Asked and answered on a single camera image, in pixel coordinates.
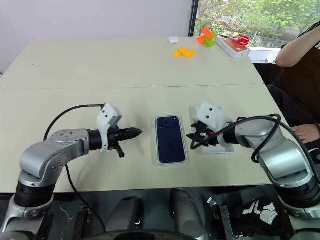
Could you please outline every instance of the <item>window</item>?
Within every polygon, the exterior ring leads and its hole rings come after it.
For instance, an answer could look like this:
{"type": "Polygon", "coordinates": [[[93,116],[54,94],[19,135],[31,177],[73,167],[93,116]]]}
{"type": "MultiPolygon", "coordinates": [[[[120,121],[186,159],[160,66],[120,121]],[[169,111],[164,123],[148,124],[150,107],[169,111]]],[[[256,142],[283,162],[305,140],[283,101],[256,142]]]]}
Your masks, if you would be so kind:
{"type": "Polygon", "coordinates": [[[199,0],[194,36],[209,27],[246,35],[250,47],[281,48],[320,21],[320,0],[199,0]]]}

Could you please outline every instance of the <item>green toy block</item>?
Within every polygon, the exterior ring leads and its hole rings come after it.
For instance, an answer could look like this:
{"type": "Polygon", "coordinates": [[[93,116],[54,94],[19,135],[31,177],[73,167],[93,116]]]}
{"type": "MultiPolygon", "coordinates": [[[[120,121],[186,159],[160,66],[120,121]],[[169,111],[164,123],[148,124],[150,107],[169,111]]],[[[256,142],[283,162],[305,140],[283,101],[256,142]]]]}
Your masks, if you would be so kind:
{"type": "Polygon", "coordinates": [[[204,43],[203,43],[207,48],[212,47],[213,45],[215,45],[215,41],[212,38],[207,38],[206,36],[204,36],[204,43]]]}

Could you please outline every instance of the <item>table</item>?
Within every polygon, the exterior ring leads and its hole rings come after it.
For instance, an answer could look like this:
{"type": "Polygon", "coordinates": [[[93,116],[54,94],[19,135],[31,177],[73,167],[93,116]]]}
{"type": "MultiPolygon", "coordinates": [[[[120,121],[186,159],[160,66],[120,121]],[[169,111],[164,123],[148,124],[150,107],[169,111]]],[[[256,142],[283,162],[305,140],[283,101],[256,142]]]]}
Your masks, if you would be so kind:
{"type": "MultiPolygon", "coordinates": [[[[125,152],[93,151],[69,163],[79,191],[242,186],[270,183],[251,149],[203,156],[188,148],[189,163],[158,166],[155,117],[180,115],[191,132],[191,114],[208,101],[234,120],[280,113],[248,57],[233,60],[219,46],[195,38],[45,40],[31,44],[0,79],[0,193],[15,191],[19,157],[40,142],[50,122],[69,107],[108,102],[123,114],[120,128],[143,133],[121,143],[125,152]],[[186,47],[197,54],[175,58],[186,47]]],[[[96,129],[98,108],[69,112],[53,127],[96,129]]],[[[55,192],[71,192],[65,171],[55,192]]]]}

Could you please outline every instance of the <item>person's hand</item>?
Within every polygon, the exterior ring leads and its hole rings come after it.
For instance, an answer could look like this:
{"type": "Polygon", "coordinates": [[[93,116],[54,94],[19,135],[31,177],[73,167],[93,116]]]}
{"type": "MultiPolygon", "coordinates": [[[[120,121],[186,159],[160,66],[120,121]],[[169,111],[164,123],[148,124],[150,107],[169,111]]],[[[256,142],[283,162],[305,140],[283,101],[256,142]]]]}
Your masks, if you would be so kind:
{"type": "Polygon", "coordinates": [[[304,144],[320,139],[320,132],[314,124],[305,124],[291,128],[304,144]]]}

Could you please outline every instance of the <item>dark blue phone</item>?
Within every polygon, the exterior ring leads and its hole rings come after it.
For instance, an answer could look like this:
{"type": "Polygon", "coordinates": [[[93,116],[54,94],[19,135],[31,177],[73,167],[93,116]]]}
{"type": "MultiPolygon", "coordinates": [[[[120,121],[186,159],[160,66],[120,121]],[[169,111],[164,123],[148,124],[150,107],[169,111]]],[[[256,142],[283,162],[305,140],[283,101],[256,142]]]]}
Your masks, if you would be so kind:
{"type": "Polygon", "coordinates": [[[178,116],[156,119],[158,160],[161,164],[181,163],[186,160],[183,135],[178,116]]]}

